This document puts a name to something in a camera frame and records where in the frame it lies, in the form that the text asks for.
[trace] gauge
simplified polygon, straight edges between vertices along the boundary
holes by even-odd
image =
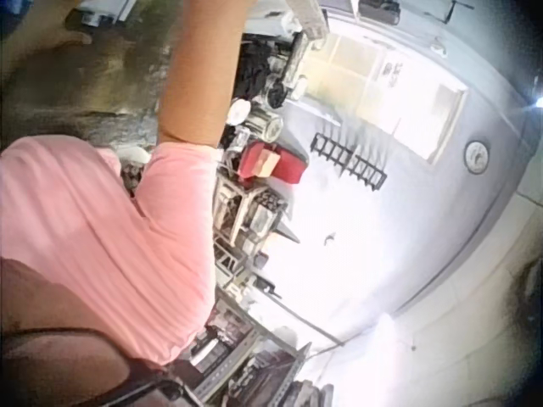
[[[482,142],[470,142],[464,153],[467,169],[476,176],[483,174],[489,166],[490,152]]]

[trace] white wall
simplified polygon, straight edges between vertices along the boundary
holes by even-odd
[[[543,203],[542,147],[518,190]],[[515,194],[467,261],[395,318],[395,345],[380,355],[386,359],[393,354],[395,360],[386,405],[456,407],[516,389],[540,349],[518,334],[508,296],[522,266],[542,250],[543,209]],[[337,406],[375,405],[362,403],[374,392],[362,380],[376,369],[368,356],[372,335],[311,360],[302,377],[319,385],[333,383]]]

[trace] black rack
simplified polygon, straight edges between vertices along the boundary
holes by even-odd
[[[332,161],[333,166],[339,165],[341,173],[348,172],[358,181],[364,181],[372,191],[378,191],[387,179],[387,175],[368,159],[360,156],[358,149],[351,150],[331,137],[317,133],[311,142],[311,151],[322,156],[326,161]]]

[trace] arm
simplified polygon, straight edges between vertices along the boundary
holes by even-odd
[[[254,0],[189,0],[160,104],[159,141],[216,147]]]

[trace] hand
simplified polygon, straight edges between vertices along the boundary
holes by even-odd
[[[36,0],[14,33],[17,45],[25,54],[55,48],[64,44],[90,44],[92,38],[83,32],[68,31],[66,17],[81,0]]]

